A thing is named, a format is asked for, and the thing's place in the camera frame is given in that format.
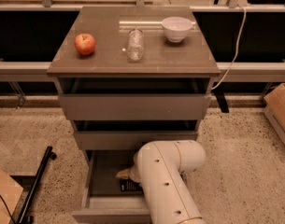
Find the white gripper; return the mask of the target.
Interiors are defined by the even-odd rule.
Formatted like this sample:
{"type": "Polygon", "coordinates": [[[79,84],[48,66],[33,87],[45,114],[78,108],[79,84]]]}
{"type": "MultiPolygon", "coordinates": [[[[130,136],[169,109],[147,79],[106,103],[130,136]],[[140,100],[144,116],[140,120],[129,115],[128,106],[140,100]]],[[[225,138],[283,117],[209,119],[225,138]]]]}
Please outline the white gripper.
{"type": "Polygon", "coordinates": [[[116,177],[118,179],[123,179],[123,180],[127,180],[128,178],[130,178],[132,181],[140,183],[139,172],[135,165],[133,165],[130,169],[126,168],[121,171],[118,171],[116,177]]]}

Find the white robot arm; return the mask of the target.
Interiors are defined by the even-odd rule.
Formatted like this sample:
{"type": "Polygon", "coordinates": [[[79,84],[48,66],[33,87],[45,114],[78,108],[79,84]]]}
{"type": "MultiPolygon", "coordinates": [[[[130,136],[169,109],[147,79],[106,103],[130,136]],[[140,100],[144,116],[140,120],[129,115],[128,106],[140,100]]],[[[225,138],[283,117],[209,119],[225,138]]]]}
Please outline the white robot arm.
{"type": "Polygon", "coordinates": [[[116,177],[142,187],[153,224],[206,224],[181,177],[205,159],[194,140],[148,142],[134,155],[134,164],[116,177]]]}

